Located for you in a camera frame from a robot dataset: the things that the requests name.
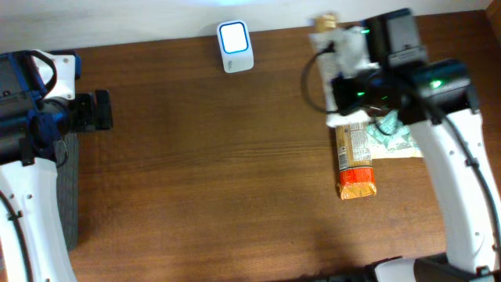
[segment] white wall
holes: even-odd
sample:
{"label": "white wall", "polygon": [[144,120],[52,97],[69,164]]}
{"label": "white wall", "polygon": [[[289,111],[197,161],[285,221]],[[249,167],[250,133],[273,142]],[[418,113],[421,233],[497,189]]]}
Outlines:
{"label": "white wall", "polygon": [[0,0],[0,52],[70,49],[215,34],[225,20],[250,31],[308,25],[325,11],[355,21],[404,7],[415,14],[485,9],[492,0]]}

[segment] wooden tabletop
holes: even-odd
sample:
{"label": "wooden tabletop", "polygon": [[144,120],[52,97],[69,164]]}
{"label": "wooden tabletop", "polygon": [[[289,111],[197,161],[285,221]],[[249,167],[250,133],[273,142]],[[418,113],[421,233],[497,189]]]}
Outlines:
{"label": "wooden tabletop", "polygon": [[[418,18],[431,60],[465,62],[501,180],[501,48],[484,12]],[[337,196],[334,138],[301,100],[308,28],[250,34],[226,74],[216,37],[77,52],[81,92],[108,89],[115,126],[81,135],[79,281],[269,281],[445,250],[422,159],[373,162],[378,194]],[[311,92],[320,102],[318,72]]]}

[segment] green light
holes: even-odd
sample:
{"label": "green light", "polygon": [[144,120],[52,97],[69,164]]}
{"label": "green light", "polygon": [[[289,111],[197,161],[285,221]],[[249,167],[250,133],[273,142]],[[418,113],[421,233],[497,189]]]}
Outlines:
{"label": "green light", "polygon": [[439,81],[439,80],[432,81],[432,82],[430,83],[430,85],[431,85],[431,87],[432,87],[433,89],[437,89],[438,87],[442,86],[442,84],[444,84],[444,82]]}

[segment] robotic arm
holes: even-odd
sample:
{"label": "robotic arm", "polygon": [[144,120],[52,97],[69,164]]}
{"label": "robotic arm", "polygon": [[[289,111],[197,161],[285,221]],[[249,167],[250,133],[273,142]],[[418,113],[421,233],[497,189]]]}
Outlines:
{"label": "robotic arm", "polygon": [[74,52],[0,55],[0,239],[10,281],[76,281],[56,197],[55,142],[111,129],[107,91],[77,94]]}
{"label": "robotic arm", "polygon": [[[331,57],[341,66],[330,80],[328,114],[340,115],[337,121],[342,121],[360,111],[375,117],[398,110],[400,121],[410,127],[422,150],[447,238],[446,254],[375,264],[372,279],[493,280],[499,275],[501,203],[485,153],[477,93],[466,66],[457,60],[429,64],[408,9],[370,18],[362,22],[362,29],[356,28],[356,35],[353,28],[335,31],[319,53],[334,53]],[[363,38],[363,48],[343,48],[349,37]],[[366,60],[365,67],[354,71],[352,66],[360,64],[343,64],[351,58]],[[337,109],[329,105],[332,100]]]}

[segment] brown table surface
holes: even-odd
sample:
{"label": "brown table surface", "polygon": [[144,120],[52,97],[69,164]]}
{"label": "brown table surface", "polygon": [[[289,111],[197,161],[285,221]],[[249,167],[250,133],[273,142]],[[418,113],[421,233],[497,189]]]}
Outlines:
{"label": "brown table surface", "polygon": [[[501,179],[501,48],[484,12],[418,18],[431,60],[465,62]],[[252,33],[225,74],[216,37],[78,50],[79,91],[109,89],[115,127],[81,135],[79,281],[264,281],[445,250],[422,159],[374,161],[378,194],[337,196],[325,117],[301,100],[308,28]],[[312,93],[321,101],[318,72]]]}

